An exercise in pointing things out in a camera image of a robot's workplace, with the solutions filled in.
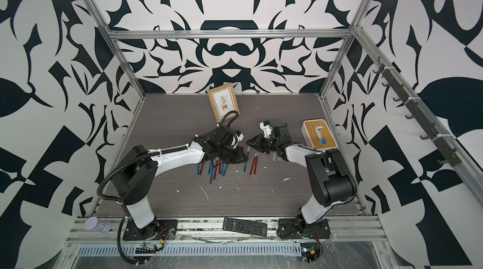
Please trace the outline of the red carving knife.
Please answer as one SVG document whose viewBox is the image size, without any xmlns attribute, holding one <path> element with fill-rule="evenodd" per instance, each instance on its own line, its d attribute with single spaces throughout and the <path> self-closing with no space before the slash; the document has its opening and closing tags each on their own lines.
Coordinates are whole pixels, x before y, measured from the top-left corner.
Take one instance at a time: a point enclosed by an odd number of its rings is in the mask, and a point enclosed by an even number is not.
<svg viewBox="0 0 483 269">
<path fill-rule="evenodd" d="M 257 159 L 256 159 L 256 164 L 255 164 L 255 167 L 254 167 L 253 175 L 255 175 L 257 173 L 257 165 L 258 165 L 259 155 L 257 154 L 256 157 L 257 157 Z"/>
<path fill-rule="evenodd" d="M 252 160 L 252 164 L 251 164 L 251 167 L 250 167 L 250 173 L 249 173 L 250 175 L 252 175 L 252 174 L 253 174 L 254 167 L 255 167 L 255 164 L 256 164 L 256 159 L 257 159 L 257 157 L 255 156 L 255 157 L 253 158 L 253 160 Z"/>
</svg>

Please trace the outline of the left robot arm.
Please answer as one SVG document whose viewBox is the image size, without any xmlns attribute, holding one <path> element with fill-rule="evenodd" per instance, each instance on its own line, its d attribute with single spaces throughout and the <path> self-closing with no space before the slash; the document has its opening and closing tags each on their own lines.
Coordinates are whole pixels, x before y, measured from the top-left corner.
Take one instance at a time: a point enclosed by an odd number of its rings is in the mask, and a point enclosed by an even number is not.
<svg viewBox="0 0 483 269">
<path fill-rule="evenodd" d="M 240 146 L 243 139 L 241 131 L 221 125 L 178 147 L 146 150 L 138 146 L 131 159 L 125 158 L 101 181 L 97 195 L 121 205 L 127 218 L 143 230 L 155 221 L 147 197 L 154 178 L 175 168 L 215 159 L 227 164 L 244 163 L 248 157 Z"/>
</svg>

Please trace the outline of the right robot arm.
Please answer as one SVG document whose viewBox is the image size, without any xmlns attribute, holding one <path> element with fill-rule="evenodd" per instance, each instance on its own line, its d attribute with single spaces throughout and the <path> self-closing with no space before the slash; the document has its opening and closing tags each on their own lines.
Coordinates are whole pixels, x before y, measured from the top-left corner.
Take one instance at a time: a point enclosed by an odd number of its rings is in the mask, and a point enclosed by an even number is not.
<svg viewBox="0 0 483 269">
<path fill-rule="evenodd" d="M 275 152 L 283 160 L 307 169 L 312 196 L 299 210 L 300 226 L 322 221 L 334 207 L 357 197 L 353 175 L 338 149 L 319 151 L 294 142 L 286 124 L 276 126 L 263 121 L 260 129 L 260 134 L 247 141 L 249 147 L 260 153 Z"/>
</svg>

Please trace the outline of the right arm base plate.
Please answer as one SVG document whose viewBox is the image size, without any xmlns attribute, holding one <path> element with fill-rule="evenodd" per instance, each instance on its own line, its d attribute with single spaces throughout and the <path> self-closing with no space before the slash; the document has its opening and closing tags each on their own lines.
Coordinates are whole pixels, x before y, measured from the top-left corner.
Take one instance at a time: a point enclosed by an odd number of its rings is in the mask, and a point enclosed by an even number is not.
<svg viewBox="0 0 483 269">
<path fill-rule="evenodd" d="M 303 238 L 319 238 L 326 240 L 331 234 L 326 219 L 311 225 L 307 225 L 300 216 L 278 220 L 277 235 L 283 240 Z"/>
</svg>

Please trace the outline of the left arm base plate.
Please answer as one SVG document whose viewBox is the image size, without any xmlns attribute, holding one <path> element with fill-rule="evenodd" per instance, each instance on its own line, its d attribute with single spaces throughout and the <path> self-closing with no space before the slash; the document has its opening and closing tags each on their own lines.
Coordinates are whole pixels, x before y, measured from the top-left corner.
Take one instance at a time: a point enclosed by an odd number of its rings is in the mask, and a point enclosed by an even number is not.
<svg viewBox="0 0 483 269">
<path fill-rule="evenodd" d="M 139 229 L 133 220 L 128 220 L 123 234 L 124 241 L 173 240 L 177 233 L 178 220 L 158 219 Z"/>
</svg>

